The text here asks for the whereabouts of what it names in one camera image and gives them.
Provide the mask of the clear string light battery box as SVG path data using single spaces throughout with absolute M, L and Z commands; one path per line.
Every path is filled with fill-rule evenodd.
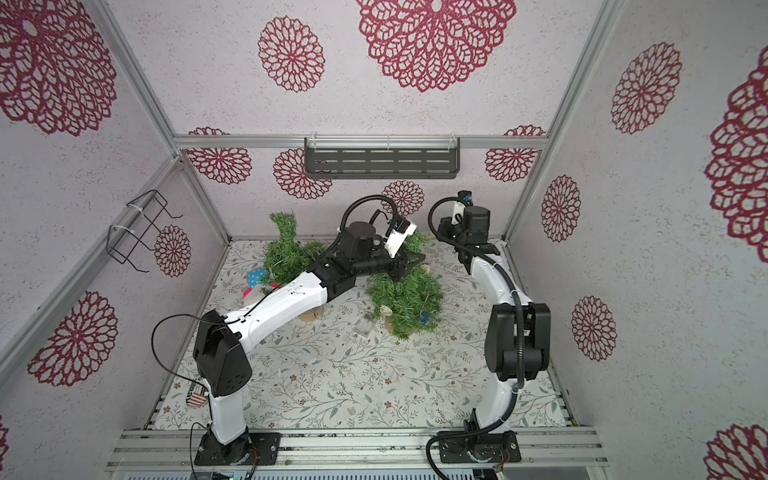
M 362 338 L 368 338 L 375 330 L 377 321 L 373 318 L 363 317 L 353 325 L 353 333 Z

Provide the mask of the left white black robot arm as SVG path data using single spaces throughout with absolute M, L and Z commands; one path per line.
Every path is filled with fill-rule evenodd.
M 208 390 L 208 436 L 229 447 L 245 438 L 242 389 L 252 376 L 247 354 L 269 334 L 355 286 L 360 277 L 385 274 L 398 281 L 424 259 L 407 248 L 417 226 L 398 217 L 385 236 L 373 224 L 353 222 L 306 270 L 255 303 L 221 315 L 210 311 L 199 323 L 193 358 Z

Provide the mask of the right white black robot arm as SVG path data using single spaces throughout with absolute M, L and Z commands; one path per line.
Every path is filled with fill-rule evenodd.
M 459 262 L 492 302 L 484 341 L 491 379 L 472 420 L 474 430 L 493 433 L 512 415 L 526 382 L 548 368 L 551 316 L 546 305 L 533 302 L 516 284 L 500 250 L 488 240 L 490 211 L 457 196 L 443 198 L 431 209 L 444 203 L 452 205 L 452 215 L 429 228 L 454 248 Z

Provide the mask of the pink white plush toy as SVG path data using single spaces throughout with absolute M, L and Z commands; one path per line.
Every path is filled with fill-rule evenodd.
M 258 267 L 251 270 L 247 276 L 247 289 L 243 294 L 243 302 L 251 304 L 264 298 L 267 294 L 279 287 L 278 283 L 270 280 L 270 273 L 266 268 Z

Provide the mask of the flag patterned small can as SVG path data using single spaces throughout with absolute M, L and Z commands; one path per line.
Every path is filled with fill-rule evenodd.
M 192 385 L 185 397 L 188 408 L 198 409 L 208 404 L 208 392 L 204 387 Z

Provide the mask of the grey wall shelf rack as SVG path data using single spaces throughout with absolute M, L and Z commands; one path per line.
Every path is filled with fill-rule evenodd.
M 461 164 L 456 137 L 427 140 L 306 138 L 304 167 L 313 180 L 445 180 Z

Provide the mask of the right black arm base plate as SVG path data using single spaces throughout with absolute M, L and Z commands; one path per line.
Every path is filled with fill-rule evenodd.
M 512 430 L 473 437 L 440 439 L 438 452 L 440 461 L 445 464 L 506 464 L 519 463 L 522 460 L 517 436 Z

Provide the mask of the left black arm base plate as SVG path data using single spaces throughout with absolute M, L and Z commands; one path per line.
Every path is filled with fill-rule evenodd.
M 221 443 L 211 431 L 200 442 L 193 460 L 195 466 L 271 466 L 277 461 L 280 433 L 245 431 L 229 444 Z

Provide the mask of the aluminium mounting rail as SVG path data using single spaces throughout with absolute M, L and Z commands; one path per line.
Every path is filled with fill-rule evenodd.
M 601 468 L 608 456 L 592 427 L 515 428 L 517 444 L 502 455 L 474 455 L 456 467 Z M 428 428 L 255 430 L 266 454 L 262 470 L 422 468 Z M 195 458 L 201 430 L 126 430 L 106 462 L 106 472 L 182 471 Z

